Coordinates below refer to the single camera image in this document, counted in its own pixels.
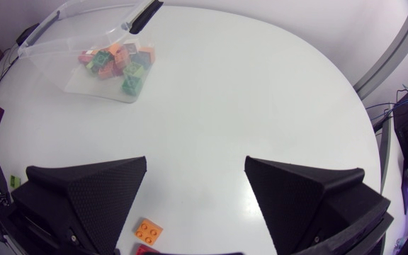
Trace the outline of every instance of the duplo block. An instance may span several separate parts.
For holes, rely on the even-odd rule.
[[[114,56],[115,65],[119,69],[124,69],[124,67],[128,66],[131,63],[130,56],[128,54],[127,49],[121,47]]]
[[[99,68],[91,61],[86,65],[86,68],[93,74],[97,74]]]
[[[18,188],[20,187],[21,180],[19,177],[11,175],[11,187],[12,188]]]
[[[118,50],[120,49],[120,44],[119,43],[115,43],[113,45],[111,45],[110,47],[108,47],[106,49],[106,51],[108,51],[109,53],[111,53],[113,56],[116,56],[116,53],[118,52]]]
[[[142,80],[139,77],[127,76],[122,84],[122,90],[131,95],[138,96],[141,92]]]
[[[104,67],[108,61],[112,58],[111,53],[105,51],[99,51],[95,56],[93,56],[92,62],[95,67]]]
[[[146,242],[148,245],[153,245],[163,229],[148,219],[144,219],[135,232],[135,236]]]
[[[128,66],[124,68],[125,76],[133,76],[141,78],[145,72],[145,68],[138,63],[131,62]]]
[[[106,65],[102,68],[99,69],[98,71],[98,76],[100,79],[108,79],[114,76],[113,74],[113,67],[114,67],[114,61],[111,60]]]
[[[153,47],[141,47],[138,53],[141,54],[143,58],[149,60],[150,64],[154,64],[155,50]]]
[[[129,39],[124,42],[125,48],[130,54],[137,54],[141,48],[140,41],[138,39]]]

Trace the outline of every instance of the red lego brick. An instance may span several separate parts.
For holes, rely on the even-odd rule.
[[[124,67],[130,64],[130,56],[125,47],[120,47],[114,56],[115,65],[118,69],[124,69]]]
[[[136,255],[143,255],[145,252],[159,253],[158,251],[154,250],[153,248],[150,248],[148,246],[140,244],[140,246],[138,247],[138,250],[136,251]]]

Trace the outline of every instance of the textured black plastic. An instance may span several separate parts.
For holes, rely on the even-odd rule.
[[[364,177],[362,169],[333,171],[251,157],[245,172],[278,254],[295,251],[324,197]]]
[[[61,169],[29,166],[29,181],[66,195],[100,254],[112,254],[146,172],[144,157]]]

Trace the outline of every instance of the orange lego brick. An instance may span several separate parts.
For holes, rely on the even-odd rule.
[[[163,229],[148,219],[143,219],[135,236],[146,242],[148,245],[154,245],[155,241],[162,233]]]
[[[107,79],[114,76],[113,74],[114,61],[109,61],[104,67],[98,71],[100,79]]]
[[[106,49],[106,51],[111,53],[113,56],[116,56],[116,53],[118,52],[119,49],[120,49],[120,44],[115,43],[115,44],[111,45],[110,47],[108,47],[108,49]]]
[[[154,64],[154,62],[155,62],[155,50],[154,50],[153,47],[141,47],[139,52],[149,53],[150,64]]]

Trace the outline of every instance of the desk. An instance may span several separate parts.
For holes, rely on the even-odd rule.
[[[299,37],[218,11],[162,7],[146,26],[157,61],[137,102],[64,93],[30,60],[0,86],[0,165],[62,167],[145,155],[147,173],[118,242],[141,217],[162,252],[275,254],[244,173],[246,155],[328,169],[380,160],[363,104],[343,74]]]

